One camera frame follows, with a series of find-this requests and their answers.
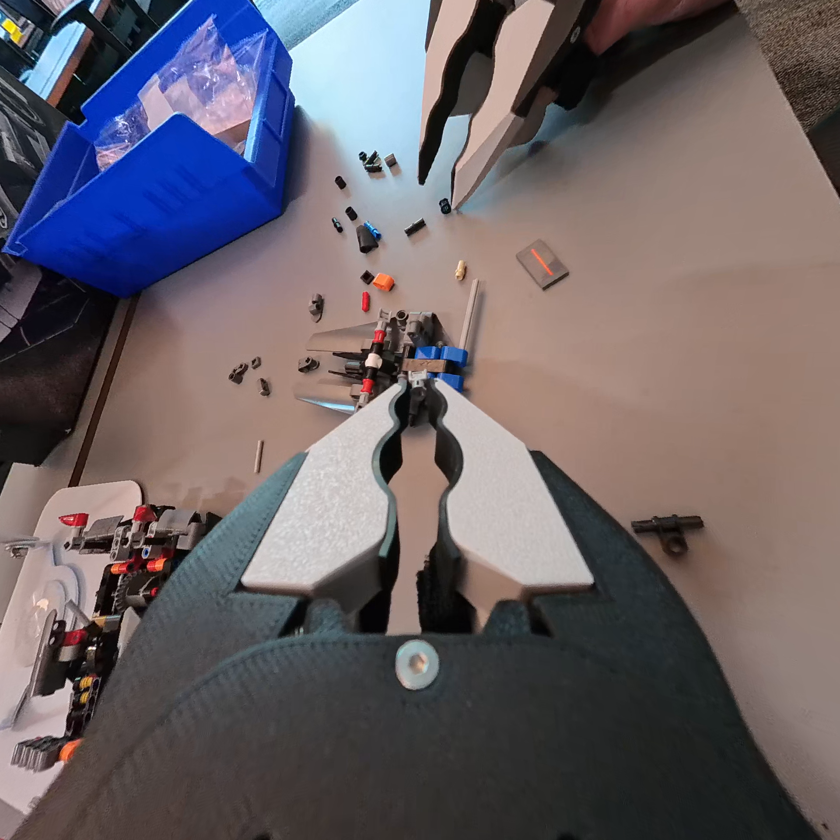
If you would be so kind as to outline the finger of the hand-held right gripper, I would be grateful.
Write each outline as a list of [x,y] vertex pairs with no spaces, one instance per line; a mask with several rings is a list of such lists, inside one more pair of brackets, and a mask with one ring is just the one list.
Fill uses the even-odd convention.
[[547,78],[581,33],[581,2],[527,1],[502,22],[487,94],[469,120],[453,170],[451,203],[460,209],[512,146],[537,132],[553,92]]
[[447,120],[473,114],[488,93],[498,29],[498,2],[430,3],[417,158],[420,185],[431,172]]

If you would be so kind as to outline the clear plastic bag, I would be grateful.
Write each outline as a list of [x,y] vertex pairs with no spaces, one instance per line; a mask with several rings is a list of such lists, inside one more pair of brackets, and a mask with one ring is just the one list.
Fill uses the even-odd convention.
[[150,132],[176,113],[244,154],[268,30],[230,46],[209,17],[143,86],[140,125]]
[[93,145],[100,172],[105,172],[151,132],[144,105],[135,100],[124,112],[108,121]]

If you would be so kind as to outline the blue plastic bin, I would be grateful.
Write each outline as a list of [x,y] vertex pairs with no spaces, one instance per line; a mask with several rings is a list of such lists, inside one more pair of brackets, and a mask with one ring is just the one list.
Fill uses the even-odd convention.
[[[207,18],[233,46],[266,35],[238,154],[188,117],[169,117],[99,171],[94,141]],[[3,251],[127,298],[284,211],[295,99],[292,59],[255,5],[186,4],[60,132]]]

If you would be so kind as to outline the large lego vehicle build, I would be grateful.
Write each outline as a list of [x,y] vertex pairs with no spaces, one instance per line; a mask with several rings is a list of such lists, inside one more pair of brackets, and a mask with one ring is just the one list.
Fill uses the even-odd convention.
[[86,512],[59,517],[70,531],[64,549],[108,557],[90,615],[73,601],[77,625],[48,614],[28,684],[2,721],[13,728],[29,701],[70,688],[65,728],[59,736],[17,742],[10,764],[43,772],[68,762],[81,745],[123,647],[186,556],[222,518],[213,512],[140,505],[132,516],[90,521]]

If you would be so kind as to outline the lego set box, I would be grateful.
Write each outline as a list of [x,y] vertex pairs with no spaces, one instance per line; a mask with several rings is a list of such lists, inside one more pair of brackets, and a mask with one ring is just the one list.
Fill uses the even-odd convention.
[[[66,119],[1,70],[1,246],[11,242]],[[117,298],[1,257],[1,461],[40,466],[75,429]]]

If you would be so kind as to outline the long light grey lego axle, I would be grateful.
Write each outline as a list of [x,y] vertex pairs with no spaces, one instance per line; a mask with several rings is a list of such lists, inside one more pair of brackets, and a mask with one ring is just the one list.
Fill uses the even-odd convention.
[[465,318],[459,339],[459,347],[467,351],[469,348],[469,336],[472,329],[472,324],[475,319],[476,304],[480,292],[480,279],[474,278],[469,290],[469,297],[465,308]]

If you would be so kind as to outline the dark grey orange-striped lego tile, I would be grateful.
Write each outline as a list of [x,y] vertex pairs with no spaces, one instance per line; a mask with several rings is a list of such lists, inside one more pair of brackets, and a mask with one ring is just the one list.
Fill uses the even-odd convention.
[[551,247],[540,238],[520,249],[516,254],[516,259],[542,291],[560,283],[571,273]]

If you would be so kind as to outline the clear plastic disc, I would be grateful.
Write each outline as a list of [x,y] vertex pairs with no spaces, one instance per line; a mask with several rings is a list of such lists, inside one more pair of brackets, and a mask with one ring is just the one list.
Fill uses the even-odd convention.
[[50,565],[36,573],[34,582],[24,588],[24,605],[18,615],[14,635],[14,654],[18,665],[30,667],[34,664],[41,635],[48,614],[56,613],[58,621],[77,625],[74,612],[68,606],[79,601],[80,576],[69,565]]

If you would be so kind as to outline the white rounded base plate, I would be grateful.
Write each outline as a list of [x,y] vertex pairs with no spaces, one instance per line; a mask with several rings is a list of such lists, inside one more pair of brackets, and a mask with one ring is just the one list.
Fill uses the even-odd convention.
[[[31,665],[23,665],[18,655],[18,624],[30,618],[34,604],[42,597],[50,581],[60,581],[66,598],[72,598],[69,571],[77,579],[79,608],[90,615],[96,600],[96,591],[102,570],[108,561],[105,554],[80,555],[64,550],[69,529],[60,523],[60,516],[86,512],[91,522],[117,515],[127,517],[143,501],[139,485],[130,480],[93,486],[60,489],[50,499],[35,508],[38,519],[34,526],[2,525],[2,541],[16,537],[35,537],[50,543],[28,552],[18,565],[18,578],[12,591],[4,594],[2,602],[2,719],[10,715],[28,684]],[[34,803],[46,792],[57,774],[58,764],[43,772],[21,770],[10,765],[11,752],[20,740],[38,736],[59,736],[65,728],[70,688],[47,697],[31,700],[13,728],[2,731],[2,837],[12,836],[15,827],[32,809]]]

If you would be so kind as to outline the grey winged lego assembly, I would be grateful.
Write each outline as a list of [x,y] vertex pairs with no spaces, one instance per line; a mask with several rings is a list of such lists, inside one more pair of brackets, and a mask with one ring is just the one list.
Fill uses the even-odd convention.
[[406,374],[427,370],[462,392],[469,360],[467,351],[448,340],[434,312],[405,310],[380,310],[373,321],[315,332],[305,355],[317,356],[320,366],[299,373],[292,393],[300,402],[353,414],[393,385],[406,383],[409,424],[421,415],[425,393],[412,391]]

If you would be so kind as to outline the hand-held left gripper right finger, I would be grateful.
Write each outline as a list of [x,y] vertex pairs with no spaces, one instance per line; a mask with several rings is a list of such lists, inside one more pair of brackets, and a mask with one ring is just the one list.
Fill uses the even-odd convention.
[[447,487],[418,574],[422,630],[467,634],[500,602],[590,591],[594,575],[530,449],[441,380],[427,408]]

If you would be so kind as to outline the black lego T connector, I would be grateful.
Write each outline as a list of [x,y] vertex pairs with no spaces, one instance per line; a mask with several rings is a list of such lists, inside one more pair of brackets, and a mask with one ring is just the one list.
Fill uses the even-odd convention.
[[689,550],[686,533],[705,528],[705,522],[700,516],[672,514],[666,517],[631,521],[631,528],[636,535],[655,535],[665,554],[677,559],[683,557]]

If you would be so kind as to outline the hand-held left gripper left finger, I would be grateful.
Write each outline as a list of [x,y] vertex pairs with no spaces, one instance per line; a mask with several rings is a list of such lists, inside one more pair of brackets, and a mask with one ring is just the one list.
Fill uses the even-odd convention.
[[241,577],[247,592],[333,600],[362,632],[386,631],[407,411],[406,384],[392,385],[307,450]]

